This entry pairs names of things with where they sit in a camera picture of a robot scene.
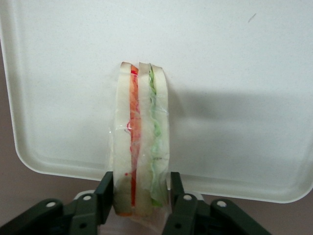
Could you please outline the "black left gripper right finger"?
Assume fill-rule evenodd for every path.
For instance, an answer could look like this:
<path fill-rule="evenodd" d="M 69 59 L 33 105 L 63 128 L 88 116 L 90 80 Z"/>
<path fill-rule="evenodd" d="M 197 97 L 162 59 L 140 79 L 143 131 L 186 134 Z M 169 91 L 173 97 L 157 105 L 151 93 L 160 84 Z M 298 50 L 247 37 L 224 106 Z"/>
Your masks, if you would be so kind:
<path fill-rule="evenodd" d="M 227 199 L 211 204 L 185 192 L 178 172 L 171 172 L 171 209 L 163 235 L 269 235 L 270 232 Z"/>

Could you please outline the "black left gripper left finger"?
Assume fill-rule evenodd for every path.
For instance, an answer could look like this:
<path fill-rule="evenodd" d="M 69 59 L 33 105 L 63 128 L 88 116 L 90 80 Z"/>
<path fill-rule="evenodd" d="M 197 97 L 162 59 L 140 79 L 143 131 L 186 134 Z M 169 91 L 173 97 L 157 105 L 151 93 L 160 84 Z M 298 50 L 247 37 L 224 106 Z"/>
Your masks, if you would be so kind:
<path fill-rule="evenodd" d="M 113 172 L 108 171 L 94 192 L 84 192 L 64 205 L 45 199 L 0 227 L 2 235 L 97 235 L 112 208 Z"/>

